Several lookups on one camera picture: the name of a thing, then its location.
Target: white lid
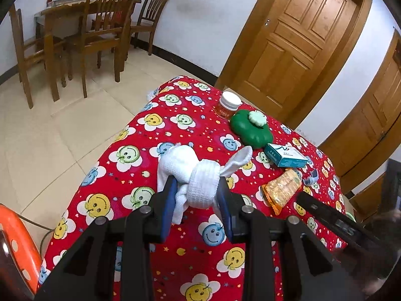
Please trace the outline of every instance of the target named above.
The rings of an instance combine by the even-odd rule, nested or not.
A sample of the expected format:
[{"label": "white lid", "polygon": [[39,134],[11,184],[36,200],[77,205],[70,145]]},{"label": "white lid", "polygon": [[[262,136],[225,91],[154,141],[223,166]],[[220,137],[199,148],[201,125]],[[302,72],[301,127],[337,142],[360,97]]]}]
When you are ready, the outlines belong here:
[{"label": "white lid", "polygon": [[220,97],[220,104],[230,111],[237,111],[242,102],[236,94],[225,91]]}]

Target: bottle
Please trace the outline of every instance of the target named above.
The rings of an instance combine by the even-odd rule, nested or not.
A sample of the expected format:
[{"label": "bottle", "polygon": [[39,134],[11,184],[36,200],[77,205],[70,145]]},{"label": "bottle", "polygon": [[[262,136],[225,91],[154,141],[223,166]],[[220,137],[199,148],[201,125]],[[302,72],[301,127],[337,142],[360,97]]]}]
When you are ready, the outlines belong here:
[{"label": "bottle", "polygon": [[230,120],[241,104],[241,99],[236,94],[224,91],[215,106],[215,113],[223,119]]},{"label": "bottle", "polygon": [[50,4],[52,3],[53,0],[47,0],[46,1],[46,8],[48,8],[50,6]]}]

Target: snack package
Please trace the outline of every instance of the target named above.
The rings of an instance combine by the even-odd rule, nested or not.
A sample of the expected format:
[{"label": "snack package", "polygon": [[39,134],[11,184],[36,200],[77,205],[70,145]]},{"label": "snack package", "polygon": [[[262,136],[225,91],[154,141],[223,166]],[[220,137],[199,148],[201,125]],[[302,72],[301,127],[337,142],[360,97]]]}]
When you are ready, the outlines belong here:
[{"label": "snack package", "polygon": [[298,174],[294,170],[288,169],[277,179],[262,185],[262,190],[267,201],[274,209],[274,213],[279,215],[285,204],[300,187],[301,180]]}]

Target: table covered with red cloth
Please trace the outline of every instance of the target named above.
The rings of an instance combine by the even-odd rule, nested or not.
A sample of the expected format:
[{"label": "table covered with red cloth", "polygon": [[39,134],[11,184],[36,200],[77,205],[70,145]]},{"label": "table covered with red cloth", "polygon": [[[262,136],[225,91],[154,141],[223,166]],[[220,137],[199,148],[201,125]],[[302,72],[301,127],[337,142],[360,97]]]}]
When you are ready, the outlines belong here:
[{"label": "table covered with red cloth", "polygon": [[[214,113],[221,91],[179,76],[161,85],[155,95],[120,132],[78,188],[50,241],[39,285],[96,217],[117,219],[149,202],[152,194],[157,193],[158,161],[171,146],[176,143],[189,145],[199,159],[210,159],[221,165],[243,147],[238,136],[230,130],[229,122]],[[245,103],[240,108],[254,110]],[[298,175],[306,178],[312,169],[318,170],[318,182],[311,187],[302,185],[300,190],[344,213],[344,200],[330,159],[277,120],[268,116],[267,122],[274,143],[291,145],[309,159],[304,168],[298,169]],[[227,182],[233,192],[243,195],[247,204],[267,216],[275,216],[264,200],[260,186],[283,171],[258,149],[253,152],[250,163]],[[296,194],[277,217],[285,219],[291,214],[297,215],[329,250],[344,246],[342,240],[300,208],[295,197]],[[245,245],[232,245],[221,225],[211,207],[189,207],[180,225],[171,224],[170,235],[164,244],[150,245],[155,300],[241,300]],[[115,300],[119,299],[121,261],[124,261],[121,254],[121,247],[118,247]],[[276,300],[282,300],[277,245],[273,246],[273,263]]]}]

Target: metal bolt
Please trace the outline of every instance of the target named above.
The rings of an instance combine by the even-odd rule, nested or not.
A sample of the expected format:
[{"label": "metal bolt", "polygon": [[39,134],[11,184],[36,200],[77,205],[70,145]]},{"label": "metal bolt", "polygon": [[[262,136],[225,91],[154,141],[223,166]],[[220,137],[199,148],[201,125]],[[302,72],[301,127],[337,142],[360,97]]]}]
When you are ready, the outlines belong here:
[{"label": "metal bolt", "polygon": [[290,222],[293,225],[297,225],[299,223],[299,218],[296,217],[295,215],[291,215],[288,217],[288,222]]},{"label": "metal bolt", "polygon": [[139,208],[139,211],[142,214],[149,214],[152,211],[152,207],[150,207],[149,205],[143,205],[142,207]]},{"label": "metal bolt", "polygon": [[97,225],[103,225],[103,224],[106,223],[106,221],[107,221],[107,218],[104,217],[104,216],[100,216],[100,217],[95,218],[95,223]]},{"label": "metal bolt", "polygon": [[246,214],[250,214],[253,212],[253,207],[250,205],[244,205],[241,207],[241,210]]}]

